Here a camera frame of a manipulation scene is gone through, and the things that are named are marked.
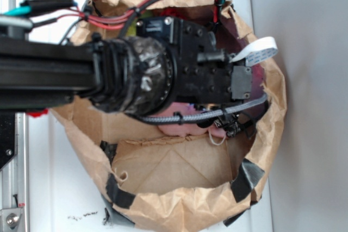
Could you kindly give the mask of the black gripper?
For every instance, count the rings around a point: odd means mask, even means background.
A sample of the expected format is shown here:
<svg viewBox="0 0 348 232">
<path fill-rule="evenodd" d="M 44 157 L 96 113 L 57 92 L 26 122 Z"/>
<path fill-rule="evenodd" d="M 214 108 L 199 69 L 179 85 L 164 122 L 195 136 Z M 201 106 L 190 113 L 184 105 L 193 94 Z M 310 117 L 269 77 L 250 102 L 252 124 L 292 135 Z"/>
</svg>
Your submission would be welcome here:
<svg viewBox="0 0 348 232">
<path fill-rule="evenodd" d="M 231 103 L 233 66 L 204 26 L 177 17 L 139 20 L 136 35 L 164 45 L 172 62 L 171 102 Z"/>
</svg>

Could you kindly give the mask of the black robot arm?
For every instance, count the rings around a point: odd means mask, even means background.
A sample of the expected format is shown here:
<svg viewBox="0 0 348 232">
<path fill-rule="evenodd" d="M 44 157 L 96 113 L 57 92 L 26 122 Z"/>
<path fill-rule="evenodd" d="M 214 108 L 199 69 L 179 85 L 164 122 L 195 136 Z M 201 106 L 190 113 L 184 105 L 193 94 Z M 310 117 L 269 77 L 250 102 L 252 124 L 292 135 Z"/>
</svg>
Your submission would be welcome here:
<svg viewBox="0 0 348 232">
<path fill-rule="evenodd" d="M 230 104 L 233 66 L 205 27 L 140 19 L 134 36 L 61 46 L 1 38 L 1 110 L 35 112 L 75 96 L 104 112 L 151 116 L 173 102 Z"/>
</svg>

